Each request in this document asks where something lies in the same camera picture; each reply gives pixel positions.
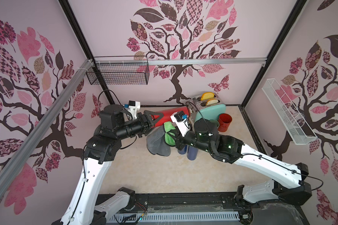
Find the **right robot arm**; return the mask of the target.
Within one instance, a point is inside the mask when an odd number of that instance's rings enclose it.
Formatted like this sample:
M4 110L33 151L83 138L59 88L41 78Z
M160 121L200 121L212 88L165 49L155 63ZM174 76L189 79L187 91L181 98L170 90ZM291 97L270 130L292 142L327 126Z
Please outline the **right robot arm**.
M237 138L219 134L216 125L206 119L196 121L193 130L189 130L187 125L178 125L167 134L178 149L191 146L220 162L243 166L269 177L261 184L240 185L236 193L238 202L254 204L281 200L302 206L312 197L311 185L305 182L309 175L307 165L288 164L262 154Z

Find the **green and grey cloth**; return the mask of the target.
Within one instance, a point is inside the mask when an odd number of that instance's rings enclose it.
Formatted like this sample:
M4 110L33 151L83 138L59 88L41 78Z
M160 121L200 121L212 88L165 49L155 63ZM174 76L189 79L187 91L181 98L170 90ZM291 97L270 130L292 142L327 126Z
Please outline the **green and grey cloth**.
M153 155L168 157L171 154L171 145L165 140L168 131L175 129L172 122L165 122L159 128L152 131L146 138L146 147Z

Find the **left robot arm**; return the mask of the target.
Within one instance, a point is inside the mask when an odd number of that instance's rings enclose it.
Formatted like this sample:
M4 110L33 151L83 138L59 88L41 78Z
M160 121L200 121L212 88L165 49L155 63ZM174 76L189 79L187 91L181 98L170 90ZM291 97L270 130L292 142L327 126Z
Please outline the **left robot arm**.
M134 207L135 191L125 187L100 205L96 201L122 140L147 136L164 115L145 110L136 119L125 121L125 114L131 115L122 105L109 105L100 112L101 125L86 143L83 170L73 198L62 218L53 224L104 225L120 210Z

